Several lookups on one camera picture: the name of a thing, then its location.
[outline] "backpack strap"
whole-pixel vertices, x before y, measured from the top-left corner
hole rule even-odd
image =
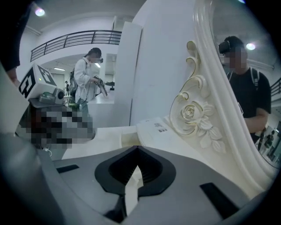
[[[73,68],[72,72],[70,73],[70,78],[69,78],[70,80],[74,78],[74,69],[75,69],[75,67]]]
[[[256,90],[258,90],[259,89],[259,71],[254,69],[254,72],[253,72],[252,67],[250,67],[250,70],[251,70],[252,82],[255,85]]]
[[[229,75],[229,73],[227,73],[227,78],[228,78],[228,81],[230,81],[230,79],[231,79],[231,77],[232,77],[232,73],[233,73],[233,71],[231,72],[230,76],[228,76],[228,75]]]

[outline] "vr headset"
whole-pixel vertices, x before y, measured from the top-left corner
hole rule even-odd
[[[230,44],[228,40],[225,40],[224,42],[219,44],[219,52],[221,54],[226,54],[227,52],[235,52],[236,47],[244,48],[244,46],[241,44],[238,43]]]
[[[230,52],[230,43],[228,40],[225,40],[224,42],[219,44],[219,52],[221,54],[225,54],[227,52]]]

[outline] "balcony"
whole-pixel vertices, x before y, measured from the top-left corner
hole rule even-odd
[[[114,44],[119,45],[121,39],[121,31],[114,30],[87,30],[66,34],[42,45],[34,48],[31,51],[30,61],[38,59],[53,51],[60,50],[66,47],[72,47],[82,44]]]

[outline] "white pillar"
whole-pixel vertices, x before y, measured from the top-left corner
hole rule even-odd
[[[106,68],[106,55],[107,54],[103,54],[102,58],[104,59],[103,63],[99,63],[100,67],[100,74],[99,77],[105,81],[105,68]]]
[[[191,68],[185,62],[189,56],[186,44],[195,38],[194,4],[195,0],[147,0],[135,16],[133,24],[143,26],[143,31],[131,125],[168,115],[175,96],[187,80]]]

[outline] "person's hand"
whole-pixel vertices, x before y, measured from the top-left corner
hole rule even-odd
[[[90,82],[92,82],[92,83],[99,82],[99,79],[91,77],[90,78]]]

